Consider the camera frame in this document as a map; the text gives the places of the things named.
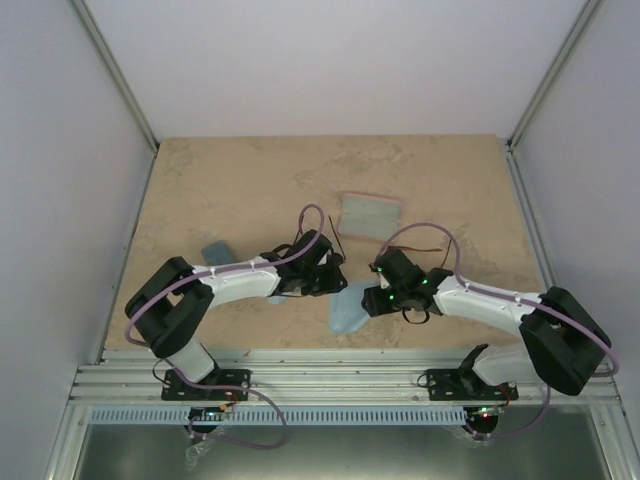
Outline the light blue cleaning cloth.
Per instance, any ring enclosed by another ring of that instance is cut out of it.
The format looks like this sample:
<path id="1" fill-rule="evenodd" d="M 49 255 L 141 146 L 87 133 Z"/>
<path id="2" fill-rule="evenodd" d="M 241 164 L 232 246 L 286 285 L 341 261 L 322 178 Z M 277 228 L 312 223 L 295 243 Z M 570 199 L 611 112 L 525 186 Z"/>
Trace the light blue cleaning cloth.
<path id="1" fill-rule="evenodd" d="M 344 290 L 332 294 L 329 301 L 329 331 L 336 335 L 355 333 L 370 319 L 362 307 L 364 292 L 374 287 L 373 282 L 356 282 Z"/>

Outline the pink glasses case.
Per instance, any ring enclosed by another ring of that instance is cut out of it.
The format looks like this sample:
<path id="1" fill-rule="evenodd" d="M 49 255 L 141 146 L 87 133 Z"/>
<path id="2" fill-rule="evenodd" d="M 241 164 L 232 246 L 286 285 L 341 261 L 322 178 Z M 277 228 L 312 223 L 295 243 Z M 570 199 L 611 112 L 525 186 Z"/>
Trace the pink glasses case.
<path id="1" fill-rule="evenodd" d="M 386 241 L 399 229 L 399 200 L 361 193 L 345 193 L 338 232 L 347 237 Z"/>

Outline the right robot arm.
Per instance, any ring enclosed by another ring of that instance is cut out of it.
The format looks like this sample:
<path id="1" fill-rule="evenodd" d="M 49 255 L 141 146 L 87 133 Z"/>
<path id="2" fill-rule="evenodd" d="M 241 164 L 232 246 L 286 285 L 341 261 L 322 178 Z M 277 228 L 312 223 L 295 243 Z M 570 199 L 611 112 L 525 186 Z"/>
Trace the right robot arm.
<path id="1" fill-rule="evenodd" d="M 611 341 L 567 290 L 518 293 L 473 283 L 444 268 L 423 270 L 403 251 L 390 248 L 370 265 L 379 285 L 364 291 L 369 317 L 422 312 L 427 317 L 464 317 L 517 338 L 507 347 L 480 344 L 457 369 L 460 390 L 481 399 L 509 382 L 544 382 L 579 395 L 607 357 Z"/>

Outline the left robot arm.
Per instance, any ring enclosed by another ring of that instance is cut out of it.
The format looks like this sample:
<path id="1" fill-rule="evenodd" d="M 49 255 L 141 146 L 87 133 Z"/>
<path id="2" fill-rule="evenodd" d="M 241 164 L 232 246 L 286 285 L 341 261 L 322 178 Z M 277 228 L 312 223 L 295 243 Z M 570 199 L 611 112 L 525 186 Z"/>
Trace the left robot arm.
<path id="1" fill-rule="evenodd" d="M 337 294 L 348 286 L 341 271 L 345 260 L 343 250 L 314 229 L 239 263 L 204 267 L 172 257 L 126 304 L 125 337 L 134 342 L 136 330 L 138 343 L 176 368 L 195 398 L 210 398 L 220 369 L 195 338 L 205 314 L 244 299 Z"/>

